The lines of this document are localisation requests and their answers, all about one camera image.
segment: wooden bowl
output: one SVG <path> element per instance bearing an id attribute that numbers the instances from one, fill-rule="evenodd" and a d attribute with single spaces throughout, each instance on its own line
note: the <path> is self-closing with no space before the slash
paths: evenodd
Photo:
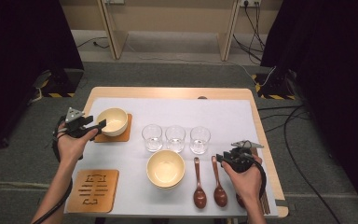
<path id="1" fill-rule="evenodd" d="M 121 108 L 104 110 L 97 118 L 97 123 L 106 119 L 106 127 L 102 129 L 107 136 L 118 136 L 124 133 L 128 125 L 128 114 Z"/>
<path id="2" fill-rule="evenodd" d="M 177 186 L 185 175 L 185 161 L 178 153 L 162 149 L 150 157 L 146 172 L 155 186 L 171 189 Z"/>

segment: cork coaster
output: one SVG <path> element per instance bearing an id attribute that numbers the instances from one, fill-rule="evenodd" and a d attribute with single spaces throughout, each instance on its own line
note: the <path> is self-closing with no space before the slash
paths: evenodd
<path id="1" fill-rule="evenodd" d="M 67 202 L 68 213 L 108 213 L 113 209 L 118 170 L 81 170 Z"/>
<path id="2" fill-rule="evenodd" d="M 107 136 L 102 134 L 98 134 L 95 136 L 94 142 L 103 143 L 103 142 L 128 142 L 130 140 L 130 132 L 131 132 L 131 124 L 132 124 L 132 114 L 128 114 L 128 125 L 126 131 L 118 136 Z"/>

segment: spoon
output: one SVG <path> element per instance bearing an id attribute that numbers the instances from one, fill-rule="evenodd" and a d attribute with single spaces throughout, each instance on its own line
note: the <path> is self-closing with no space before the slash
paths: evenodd
<path id="1" fill-rule="evenodd" d="M 194 165 L 196 166 L 196 176 L 197 176 L 197 188 L 194 192 L 194 204 L 198 208 L 204 208 L 206 205 L 206 194 L 203 191 L 200 183 L 200 159 L 198 157 L 194 158 Z"/>
<path id="2" fill-rule="evenodd" d="M 219 172 L 217 171 L 217 161 L 216 157 L 212 156 L 212 166 L 214 171 L 214 177 L 216 178 L 216 189 L 214 190 L 214 201 L 219 205 L 220 207 L 224 207 L 227 205 L 227 194 L 225 190 L 220 185 L 219 181 Z"/>

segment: finger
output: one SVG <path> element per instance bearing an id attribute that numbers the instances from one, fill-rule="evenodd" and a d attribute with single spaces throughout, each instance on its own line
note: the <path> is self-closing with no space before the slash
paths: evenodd
<path id="1" fill-rule="evenodd" d="M 232 169 L 232 167 L 228 163 L 226 163 L 225 161 L 222 161 L 222 166 L 223 166 L 223 169 L 225 169 L 226 173 L 229 176 L 232 176 L 233 174 L 236 174 L 236 172 Z"/>
<path id="2" fill-rule="evenodd" d="M 93 138 L 97 134 L 97 132 L 98 132 L 98 129 L 93 129 L 93 130 L 89 131 L 88 133 L 86 133 L 85 135 L 83 135 L 81 138 L 87 142 L 91 138 Z"/>
<path id="3" fill-rule="evenodd" d="M 263 162 L 263 160 L 260 157 L 258 157 L 257 155 L 253 154 L 253 157 L 254 157 L 255 161 L 257 161 L 258 163 L 261 164 L 261 162 Z"/>
<path id="4" fill-rule="evenodd" d="M 65 122 L 61 122 L 61 124 L 58 126 L 58 130 L 63 129 L 65 127 L 65 124 Z"/>

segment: hand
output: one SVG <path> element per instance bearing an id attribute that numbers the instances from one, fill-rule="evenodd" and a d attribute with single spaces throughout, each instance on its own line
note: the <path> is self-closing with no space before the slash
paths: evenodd
<path id="1" fill-rule="evenodd" d="M 256 155 L 253 156 L 254 159 L 261 164 L 261 158 Z M 242 197 L 245 206 L 258 200 L 262 179 L 260 171 L 255 165 L 252 165 L 243 173 L 235 172 L 231 166 L 224 161 L 222 162 L 222 166 L 230 177 L 235 191 Z"/>
<path id="2" fill-rule="evenodd" d="M 64 123 L 60 125 L 59 129 L 64 127 Z M 80 138 L 71 137 L 68 134 L 58 134 L 58 149 L 60 152 L 61 161 L 77 161 L 84 151 L 87 142 L 94 137 L 98 129 L 93 129 Z"/>

